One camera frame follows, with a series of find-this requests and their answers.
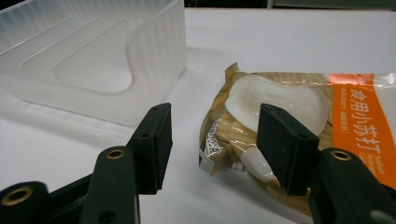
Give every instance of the transparent packaging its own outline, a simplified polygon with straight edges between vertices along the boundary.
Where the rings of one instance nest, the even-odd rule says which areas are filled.
[[[363,161],[382,184],[396,189],[396,74],[246,73],[232,64],[200,131],[199,167],[209,175],[247,171],[266,192],[310,215],[305,196],[281,188],[257,148],[260,105],[283,108],[319,139]]]
[[[0,86],[131,126],[186,65],[180,0],[34,0],[0,11]]]

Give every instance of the white tabletop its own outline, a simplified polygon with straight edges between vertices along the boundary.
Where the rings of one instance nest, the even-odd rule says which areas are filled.
[[[247,173],[198,168],[198,136],[224,69],[396,71],[396,13],[385,11],[186,10],[188,64],[164,97],[174,146],[163,190],[141,196],[142,223],[312,223],[262,191]],[[38,180],[53,191],[90,174],[98,153],[134,129],[25,103],[0,89],[0,189]]]

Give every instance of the orange label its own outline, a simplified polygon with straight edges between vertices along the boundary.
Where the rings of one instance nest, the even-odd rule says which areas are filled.
[[[333,146],[361,158],[379,182],[396,189],[396,147],[373,74],[330,74]]]

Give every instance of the snack package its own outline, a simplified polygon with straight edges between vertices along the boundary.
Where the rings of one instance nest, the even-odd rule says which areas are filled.
[[[310,215],[306,196],[289,196],[256,147],[260,104],[287,110],[318,136],[318,149],[358,155],[384,185],[396,188],[392,118],[396,74],[245,73],[235,63],[200,131],[199,167],[215,175],[243,164],[255,182],[282,203]]]

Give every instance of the plastic storage box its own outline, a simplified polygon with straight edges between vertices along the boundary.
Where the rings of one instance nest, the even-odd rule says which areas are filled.
[[[186,65],[184,2],[35,0],[0,11],[0,85],[131,126]]]

